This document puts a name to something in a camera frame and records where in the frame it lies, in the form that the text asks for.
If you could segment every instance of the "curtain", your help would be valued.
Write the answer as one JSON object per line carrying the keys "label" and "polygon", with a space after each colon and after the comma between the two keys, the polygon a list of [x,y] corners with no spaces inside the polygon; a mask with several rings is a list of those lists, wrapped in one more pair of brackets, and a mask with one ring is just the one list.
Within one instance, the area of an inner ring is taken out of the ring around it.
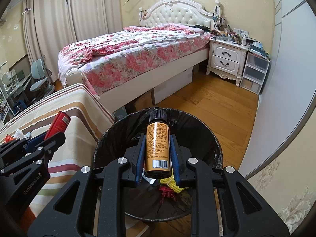
{"label": "curtain", "polygon": [[60,50],[77,41],[66,3],[66,0],[34,0],[37,39],[45,64],[52,71],[52,81],[58,79]]}
{"label": "curtain", "polygon": [[122,31],[120,0],[105,0],[105,11],[109,33]]}
{"label": "curtain", "polygon": [[104,0],[69,0],[68,8],[78,41],[109,33]]}
{"label": "curtain", "polygon": [[23,16],[30,63],[45,55],[58,79],[58,54],[65,46],[122,30],[120,0],[24,0],[32,8]]}
{"label": "curtain", "polygon": [[23,0],[23,8],[32,8],[31,11],[23,14],[24,41],[28,59],[30,64],[32,64],[34,61],[42,57],[35,29],[34,0]]}

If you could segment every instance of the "yellow cloth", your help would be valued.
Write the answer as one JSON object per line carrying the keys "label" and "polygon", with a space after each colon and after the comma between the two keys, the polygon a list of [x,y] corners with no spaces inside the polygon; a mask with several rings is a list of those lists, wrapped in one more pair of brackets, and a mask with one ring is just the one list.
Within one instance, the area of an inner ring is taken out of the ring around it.
{"label": "yellow cloth", "polygon": [[160,183],[168,185],[172,190],[174,190],[175,193],[180,193],[183,190],[187,189],[187,188],[179,188],[176,185],[176,181],[174,180],[172,169],[171,169],[171,177],[165,178],[165,179],[160,179]]}

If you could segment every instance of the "nightstand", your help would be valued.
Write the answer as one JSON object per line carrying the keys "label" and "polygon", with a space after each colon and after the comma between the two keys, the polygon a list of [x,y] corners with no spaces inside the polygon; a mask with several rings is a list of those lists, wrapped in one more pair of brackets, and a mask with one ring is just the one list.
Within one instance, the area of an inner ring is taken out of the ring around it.
{"label": "nightstand", "polygon": [[247,51],[247,46],[211,39],[210,57],[206,74],[209,75],[212,71],[221,78],[235,80],[236,85],[239,86]]}

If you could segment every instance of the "barcode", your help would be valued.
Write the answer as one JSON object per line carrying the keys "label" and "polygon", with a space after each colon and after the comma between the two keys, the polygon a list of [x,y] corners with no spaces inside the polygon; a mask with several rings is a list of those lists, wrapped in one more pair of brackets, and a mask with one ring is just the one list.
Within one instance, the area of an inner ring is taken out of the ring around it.
{"label": "barcode", "polygon": [[153,168],[168,169],[168,161],[153,161]]}
{"label": "barcode", "polygon": [[69,119],[67,117],[63,117],[63,121],[66,123],[66,125],[69,124]]}

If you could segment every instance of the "orange bottle label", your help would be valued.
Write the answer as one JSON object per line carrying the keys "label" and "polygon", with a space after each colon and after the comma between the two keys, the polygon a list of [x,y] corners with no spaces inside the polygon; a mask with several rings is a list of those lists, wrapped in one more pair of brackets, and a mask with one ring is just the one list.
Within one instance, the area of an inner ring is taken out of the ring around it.
{"label": "orange bottle label", "polygon": [[170,171],[169,168],[169,128],[155,122],[147,127],[145,170]]}

